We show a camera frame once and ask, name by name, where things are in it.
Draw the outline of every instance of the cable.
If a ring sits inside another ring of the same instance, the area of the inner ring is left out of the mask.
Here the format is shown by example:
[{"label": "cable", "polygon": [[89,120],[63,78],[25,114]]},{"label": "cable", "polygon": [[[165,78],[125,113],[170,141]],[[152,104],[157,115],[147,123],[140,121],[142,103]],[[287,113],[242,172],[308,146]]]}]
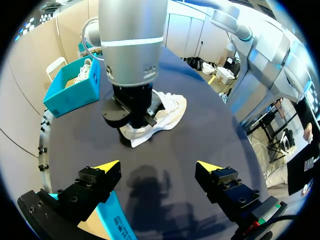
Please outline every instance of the cable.
[{"label": "cable", "polygon": [[196,8],[193,7],[193,6],[187,5],[187,4],[183,3],[183,2],[176,1],[176,0],[172,0],[172,1],[173,1],[173,2],[176,2],[177,4],[182,4],[182,5],[185,5],[185,6],[189,7],[189,8],[192,8],[192,9],[194,9],[194,10],[197,10],[198,12],[203,13],[203,14],[205,14],[205,15],[207,15],[208,17],[211,18],[211,16],[210,16],[209,14],[207,14],[206,12],[201,11],[201,10],[199,10],[199,9],[196,9]]},{"label": "cable", "polygon": [[232,42],[232,40],[231,40],[231,38],[230,38],[230,36],[229,36],[228,32],[227,32],[227,31],[225,31],[225,33],[226,33],[226,35],[228,36],[228,39],[230,40],[230,42]]},{"label": "cable", "polygon": [[104,61],[103,58],[99,58],[99,57],[96,57],[95,55],[93,55],[88,47],[87,47],[87,44],[86,44],[86,41],[85,41],[85,33],[86,33],[86,27],[94,20],[98,20],[98,17],[93,17],[93,18],[90,18],[88,21],[85,22],[85,24],[83,25],[83,28],[82,28],[82,32],[81,32],[81,43],[85,49],[85,51],[94,59],[97,59],[99,61]]},{"label": "cable", "polygon": [[261,224],[260,226],[256,227],[255,229],[251,230],[249,234],[253,234],[262,228],[268,227],[269,225],[275,224],[276,222],[282,221],[282,220],[295,220],[297,218],[297,215],[284,215],[284,216],[278,216],[273,219],[270,219],[269,221]]},{"label": "cable", "polygon": [[257,142],[256,144],[253,144],[252,148],[256,145],[262,145],[265,149],[268,149],[265,145],[263,145],[261,142]]}]

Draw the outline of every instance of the shoe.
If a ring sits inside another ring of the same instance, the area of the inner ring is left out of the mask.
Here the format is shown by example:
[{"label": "shoe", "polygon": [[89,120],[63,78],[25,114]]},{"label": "shoe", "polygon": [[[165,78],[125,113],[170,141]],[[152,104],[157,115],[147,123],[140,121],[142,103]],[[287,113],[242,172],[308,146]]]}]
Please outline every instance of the shoe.
[{"label": "shoe", "polygon": [[186,111],[187,100],[182,95],[152,91],[159,96],[164,107],[164,110],[159,110],[154,117],[156,124],[153,127],[147,125],[139,129],[127,124],[119,129],[122,135],[127,140],[130,140],[132,148],[146,142],[158,131],[173,129]]},{"label": "shoe", "polygon": [[268,174],[274,172],[275,170],[277,170],[278,168],[280,168],[281,166],[286,165],[286,164],[287,164],[287,158],[286,158],[286,156],[284,156],[284,157],[270,163],[269,167],[266,169],[265,173],[268,175]]},{"label": "shoe", "polygon": [[78,76],[73,80],[74,84],[77,84],[83,80],[86,80],[89,76],[90,73],[90,68],[91,68],[92,61],[90,58],[87,58],[84,60],[84,65],[83,67],[80,68],[80,73]]}]

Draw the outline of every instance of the black table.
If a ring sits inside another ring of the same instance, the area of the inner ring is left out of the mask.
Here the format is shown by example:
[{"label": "black table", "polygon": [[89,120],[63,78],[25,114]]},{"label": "black table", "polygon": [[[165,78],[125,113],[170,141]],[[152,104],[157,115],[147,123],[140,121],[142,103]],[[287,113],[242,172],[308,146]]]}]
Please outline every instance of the black table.
[{"label": "black table", "polygon": [[210,204],[195,180],[196,162],[231,166],[248,187],[260,190],[261,201],[268,193],[255,152],[222,99],[185,62],[163,48],[153,87],[183,95],[185,114],[174,129],[128,148],[101,114],[103,99],[112,94],[104,69],[101,63],[100,100],[52,122],[53,191],[72,184],[85,166],[120,160],[122,179],[115,190],[138,239],[229,239],[237,225],[217,204]]}]

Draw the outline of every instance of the floor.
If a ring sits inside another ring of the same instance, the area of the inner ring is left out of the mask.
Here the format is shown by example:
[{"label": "floor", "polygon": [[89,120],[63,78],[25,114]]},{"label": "floor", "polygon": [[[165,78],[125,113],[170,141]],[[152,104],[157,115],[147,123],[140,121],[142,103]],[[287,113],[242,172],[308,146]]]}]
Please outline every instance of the floor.
[{"label": "floor", "polygon": [[[209,82],[212,78],[212,75],[204,74],[202,71],[196,71],[206,82]],[[226,93],[230,87],[232,87],[233,84],[230,86],[225,85],[223,82],[219,82],[217,79],[215,79],[210,86],[216,93],[220,93],[223,91]],[[269,162],[272,157],[273,152],[270,150],[267,150],[267,146],[269,145],[269,141],[267,138],[267,135],[265,134],[264,130],[259,127],[257,130],[255,130],[252,134],[248,136],[251,145],[253,146],[254,152],[257,156],[257,159],[259,161],[260,167],[262,172],[265,172],[266,169],[269,167]]]}]

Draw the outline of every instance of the white cabinet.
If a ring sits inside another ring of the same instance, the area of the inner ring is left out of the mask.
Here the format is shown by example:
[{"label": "white cabinet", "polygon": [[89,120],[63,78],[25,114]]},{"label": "white cabinet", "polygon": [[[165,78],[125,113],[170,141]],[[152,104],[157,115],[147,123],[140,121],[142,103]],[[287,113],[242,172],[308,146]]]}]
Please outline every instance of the white cabinet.
[{"label": "white cabinet", "polygon": [[[212,9],[208,9],[207,14],[211,15]],[[213,25],[210,22],[210,17],[207,16],[203,24],[200,41],[195,55],[199,55],[200,58],[207,62],[218,63],[224,53],[227,43],[227,32]]]},{"label": "white cabinet", "polygon": [[183,58],[187,46],[191,17],[170,14],[166,47]]},{"label": "white cabinet", "polygon": [[170,18],[170,14],[167,13],[166,14],[166,18],[165,18],[164,30],[163,30],[162,46],[166,46],[166,44],[167,44],[167,33],[168,33],[168,26],[169,26],[169,18]]},{"label": "white cabinet", "polygon": [[191,19],[190,32],[184,53],[185,58],[195,56],[203,25],[204,21],[196,18]]}]

